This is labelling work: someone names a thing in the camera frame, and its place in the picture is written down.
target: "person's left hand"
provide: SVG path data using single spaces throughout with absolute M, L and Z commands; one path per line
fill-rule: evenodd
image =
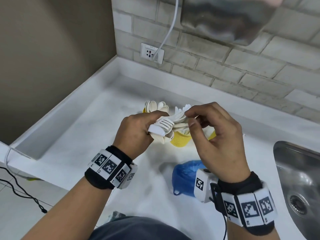
M 136 159 L 153 142 L 148 128 L 161 116 L 169 116 L 162 111 L 139 113 L 125 117 L 118 129 L 113 146 L 123 151 L 132 160 Z

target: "person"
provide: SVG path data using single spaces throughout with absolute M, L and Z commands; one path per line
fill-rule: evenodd
M 152 143 L 148 127 L 161 116 L 168 114 L 154 111 L 124 118 L 113 146 L 134 160 Z M 229 184 L 243 182 L 250 177 L 241 125 L 226 110 L 214 102 L 193 106 L 186 112 L 186 116 L 190 118 L 190 133 L 199 157 L 207 169 L 221 181 Z M 210 141 L 202 130 L 207 126 L 213 126 L 217 134 Z M 22 239 L 190 239 L 171 226 L 143 217 L 120 218 L 94 230 L 110 194 L 110 189 L 98 189 L 83 177 Z M 256 236 L 229 220 L 227 237 L 229 240 L 280 239 L 274 227 L 267 235 Z

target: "dark gray shirt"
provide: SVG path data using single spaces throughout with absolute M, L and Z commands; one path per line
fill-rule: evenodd
M 179 230 L 146 217 L 108 222 L 93 231 L 89 240 L 191 240 Z

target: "stainless steel sink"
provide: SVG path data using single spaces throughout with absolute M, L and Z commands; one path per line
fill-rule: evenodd
M 307 240 L 320 239 L 320 153 L 285 141 L 273 151 L 294 223 Z

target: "black strap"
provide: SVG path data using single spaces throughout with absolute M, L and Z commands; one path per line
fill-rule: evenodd
M 235 204 L 238 209 L 241 209 L 237 195 L 253 193 L 259 189 L 262 189 L 263 187 L 261 180 L 259 179 L 258 175 L 256 175 L 254 172 L 251 172 L 250 176 L 246 180 L 239 183 L 227 183 L 218 180 L 218 184 L 211 183 L 210 186 L 216 210 L 221 212 L 224 216 L 227 216 L 227 212 L 224 207 L 224 202 L 221 195 L 222 192 L 234 195 Z M 275 228 L 274 221 L 270 222 L 267 225 L 247 227 L 245 218 L 241 210 L 239 210 L 239 216 L 243 224 L 243 227 L 255 236 L 268 235 Z
M 84 173 L 84 177 L 86 180 L 94 187 L 106 190 L 110 189 L 113 190 L 115 187 L 112 183 L 110 183 L 110 180 L 113 179 L 116 174 L 120 171 L 120 169 L 123 167 L 124 164 L 128 165 L 130 167 L 130 164 L 132 163 L 132 159 L 128 157 L 123 151 L 115 147 L 114 145 L 111 145 L 106 148 L 106 151 L 110 152 L 117 158 L 121 160 L 121 163 L 117 166 L 117 168 L 111 173 L 108 180 L 100 176 L 98 173 L 96 173 L 91 168 L 88 168 L 86 172 Z

